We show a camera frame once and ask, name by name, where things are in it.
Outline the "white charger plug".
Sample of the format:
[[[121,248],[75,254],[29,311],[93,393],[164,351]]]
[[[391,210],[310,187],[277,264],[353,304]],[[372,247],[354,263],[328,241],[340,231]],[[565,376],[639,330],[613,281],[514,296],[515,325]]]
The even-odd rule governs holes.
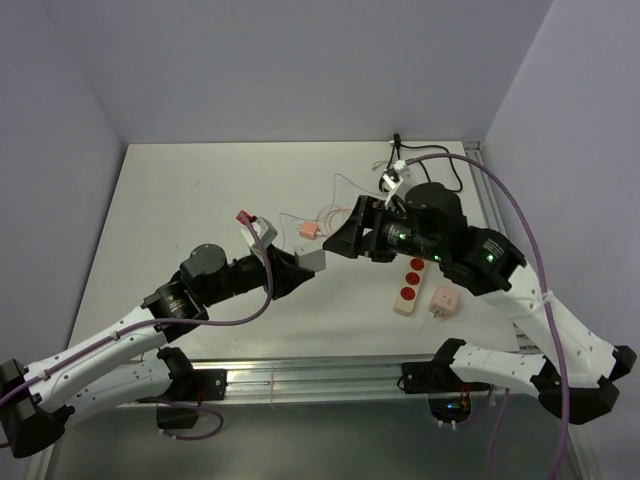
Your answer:
[[[294,248],[296,265],[300,268],[321,272],[326,269],[326,254],[321,246],[303,244]]]

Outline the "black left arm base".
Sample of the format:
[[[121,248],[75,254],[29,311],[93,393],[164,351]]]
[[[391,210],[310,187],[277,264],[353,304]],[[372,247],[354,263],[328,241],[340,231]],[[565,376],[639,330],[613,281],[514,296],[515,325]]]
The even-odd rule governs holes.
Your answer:
[[[222,401],[227,387],[224,369],[195,370],[185,380],[174,381],[168,391],[137,400],[138,404],[156,404],[155,420],[162,435],[181,441],[195,441],[218,434],[225,423],[209,402]],[[208,433],[187,435],[199,420],[214,418],[216,425]]]

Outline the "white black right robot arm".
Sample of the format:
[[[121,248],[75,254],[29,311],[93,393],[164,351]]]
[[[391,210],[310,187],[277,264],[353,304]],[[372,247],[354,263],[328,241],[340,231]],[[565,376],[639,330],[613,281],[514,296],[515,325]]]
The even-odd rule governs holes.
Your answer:
[[[396,213],[360,196],[346,222],[323,243],[342,257],[391,262],[397,255],[431,261],[453,284],[496,308],[539,349],[493,351],[448,339],[427,362],[402,366],[406,393],[453,392],[493,384],[536,398],[555,417],[569,399],[569,421],[582,425],[608,414],[637,359],[590,331],[558,299],[544,294],[536,272],[503,234],[470,226],[459,198],[439,183],[419,184]]]

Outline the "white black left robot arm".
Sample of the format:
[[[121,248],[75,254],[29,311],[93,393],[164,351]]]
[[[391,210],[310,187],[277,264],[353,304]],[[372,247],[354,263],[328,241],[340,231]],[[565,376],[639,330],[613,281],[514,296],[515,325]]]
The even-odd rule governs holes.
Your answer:
[[[263,289],[271,303],[314,276],[274,246],[233,261],[218,245],[196,247],[168,283],[110,327],[43,360],[2,364],[3,447],[29,457],[103,410],[189,397],[194,369],[173,341],[209,324],[207,310],[217,303],[254,289]]]

